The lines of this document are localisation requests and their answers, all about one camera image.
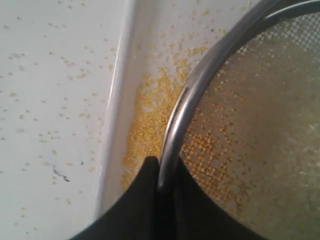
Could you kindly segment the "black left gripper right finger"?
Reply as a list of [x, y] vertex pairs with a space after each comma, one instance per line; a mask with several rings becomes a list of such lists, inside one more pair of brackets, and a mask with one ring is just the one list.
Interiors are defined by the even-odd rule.
[[169, 194], [157, 199], [159, 240], [251, 240], [253, 232], [217, 206], [182, 161]]

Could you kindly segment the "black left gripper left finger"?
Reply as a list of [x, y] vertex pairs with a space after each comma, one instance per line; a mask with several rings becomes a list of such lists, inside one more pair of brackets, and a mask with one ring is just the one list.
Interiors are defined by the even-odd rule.
[[74, 240], [153, 240], [159, 163], [155, 156], [142, 167], [125, 193]]

